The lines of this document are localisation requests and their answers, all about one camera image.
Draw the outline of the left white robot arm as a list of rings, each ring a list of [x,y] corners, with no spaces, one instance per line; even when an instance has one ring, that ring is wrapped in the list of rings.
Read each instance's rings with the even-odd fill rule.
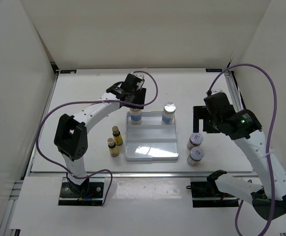
[[[141,108],[146,96],[146,89],[142,87],[144,82],[143,75],[128,74],[123,82],[109,87],[98,103],[74,115],[64,114],[60,117],[54,144],[64,158],[69,188],[76,196],[84,197],[89,192],[89,179],[83,159],[88,148],[88,133],[102,119],[124,106],[121,101],[133,103],[134,108]]]

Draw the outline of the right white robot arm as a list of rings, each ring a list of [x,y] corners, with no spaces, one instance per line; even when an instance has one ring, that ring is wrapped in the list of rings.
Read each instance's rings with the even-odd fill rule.
[[[193,130],[199,131],[202,120],[204,132],[228,136],[245,154],[261,181],[252,184],[217,170],[206,178],[208,194],[216,197],[226,193],[240,198],[264,220],[286,214],[286,171],[273,150],[266,148],[266,137],[255,114],[248,109],[235,111],[223,92],[207,96],[204,102],[203,106],[193,107]]]

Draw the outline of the blue label shaker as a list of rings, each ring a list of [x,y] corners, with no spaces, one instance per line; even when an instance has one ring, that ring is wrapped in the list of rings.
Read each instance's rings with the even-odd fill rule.
[[[171,124],[176,112],[176,105],[173,102],[165,103],[161,118],[162,124]]]
[[[142,122],[141,110],[130,108],[130,118],[133,125],[140,125]]]

